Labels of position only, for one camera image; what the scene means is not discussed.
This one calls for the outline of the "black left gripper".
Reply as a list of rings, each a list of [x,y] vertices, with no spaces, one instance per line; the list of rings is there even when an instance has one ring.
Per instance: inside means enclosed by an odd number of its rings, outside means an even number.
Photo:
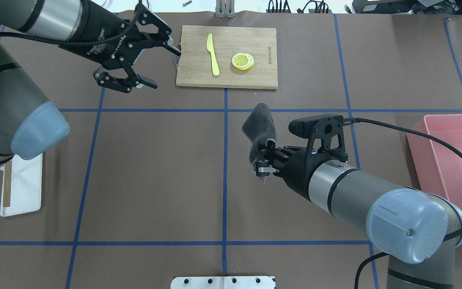
[[[158,15],[147,8],[143,3],[136,4],[134,17],[139,26],[151,26],[153,32],[140,32],[134,24],[125,35],[121,33],[129,26],[129,21],[119,18],[110,11],[97,4],[82,4],[79,24],[70,38],[70,42],[91,42],[91,45],[72,46],[61,45],[61,48],[85,59],[101,64],[94,72],[97,84],[105,89],[121,93],[130,93],[133,88],[147,86],[157,89],[158,85],[152,79],[135,73],[127,60],[114,61],[112,55],[127,54],[128,43],[134,42],[135,48],[146,49],[163,47],[167,51],[180,57],[181,51],[177,48],[171,37],[172,28]],[[110,69],[123,69],[126,78],[110,75]]]

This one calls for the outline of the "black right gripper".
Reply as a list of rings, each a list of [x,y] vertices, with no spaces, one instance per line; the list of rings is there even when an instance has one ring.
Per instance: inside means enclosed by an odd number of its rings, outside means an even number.
[[[258,143],[259,159],[282,159],[281,166],[271,160],[254,162],[254,173],[257,177],[271,174],[284,180],[288,188],[310,201],[309,182],[315,170],[323,163],[323,154],[310,153],[306,156],[303,147],[278,147],[274,139],[266,139]]]

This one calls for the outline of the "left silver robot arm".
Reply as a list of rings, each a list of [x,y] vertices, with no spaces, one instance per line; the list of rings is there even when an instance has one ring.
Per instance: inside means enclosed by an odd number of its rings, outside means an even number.
[[[97,84],[121,93],[156,82],[132,66],[143,50],[163,47],[180,56],[172,29],[139,0],[130,20],[91,0],[0,0],[0,37],[58,46],[100,64]],[[0,43],[0,167],[30,160],[70,132],[57,106]]]

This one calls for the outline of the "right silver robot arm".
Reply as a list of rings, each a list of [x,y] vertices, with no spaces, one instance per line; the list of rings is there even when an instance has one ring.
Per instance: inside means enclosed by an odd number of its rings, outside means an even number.
[[[255,172],[286,185],[388,254],[387,288],[452,289],[462,210],[436,194],[381,179],[322,149],[278,147],[273,137],[253,141]]]

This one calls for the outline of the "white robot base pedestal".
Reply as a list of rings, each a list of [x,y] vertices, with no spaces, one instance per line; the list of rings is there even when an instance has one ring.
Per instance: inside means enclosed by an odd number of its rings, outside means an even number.
[[[173,278],[171,289],[275,289],[271,276],[204,276]]]

